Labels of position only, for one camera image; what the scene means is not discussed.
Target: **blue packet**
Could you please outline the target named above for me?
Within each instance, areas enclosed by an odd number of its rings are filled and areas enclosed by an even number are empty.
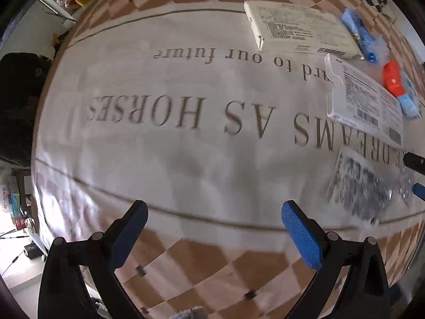
[[[419,95],[415,89],[415,86],[407,76],[405,71],[402,71],[401,79],[404,88],[406,89],[406,94],[397,97],[400,102],[401,108],[403,110],[404,115],[408,120],[420,119],[421,112],[419,108]]]
[[[346,8],[341,15],[341,21],[354,37],[354,40],[357,42],[366,60],[371,63],[377,63],[378,59],[375,52],[373,52],[375,38],[367,31],[359,13],[355,10]]]
[[[12,217],[13,218],[20,218],[21,211],[20,211],[20,197],[19,194],[11,194],[10,195],[11,200],[11,206],[12,206]]]

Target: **blue gripper pad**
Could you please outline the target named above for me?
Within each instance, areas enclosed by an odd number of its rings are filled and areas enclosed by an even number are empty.
[[[305,264],[318,271],[322,266],[322,250],[288,202],[282,205],[282,222]]]
[[[131,216],[127,219],[120,234],[110,247],[108,266],[112,272],[124,265],[137,238],[145,227],[149,215],[147,205],[142,200],[136,200],[122,219],[130,212],[132,212]]]
[[[413,185],[413,194],[417,197],[419,197],[420,199],[425,201],[425,187],[422,186],[420,183],[415,183]]]

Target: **small black box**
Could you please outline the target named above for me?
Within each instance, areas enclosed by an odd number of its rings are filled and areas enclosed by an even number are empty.
[[[24,246],[24,254],[29,257],[29,259],[34,259],[43,255],[43,252],[34,242],[31,242],[29,245]]]

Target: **black tool handle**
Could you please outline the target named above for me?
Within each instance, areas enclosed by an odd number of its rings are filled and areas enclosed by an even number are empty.
[[[415,153],[407,152],[403,157],[403,162],[408,168],[425,175],[425,158]]]

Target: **white wall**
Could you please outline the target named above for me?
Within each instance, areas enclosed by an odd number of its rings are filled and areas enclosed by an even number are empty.
[[[66,29],[61,18],[47,14],[46,11],[52,12],[39,1],[30,7],[0,51],[0,58],[7,53],[24,52],[53,59],[52,34],[60,35]]]

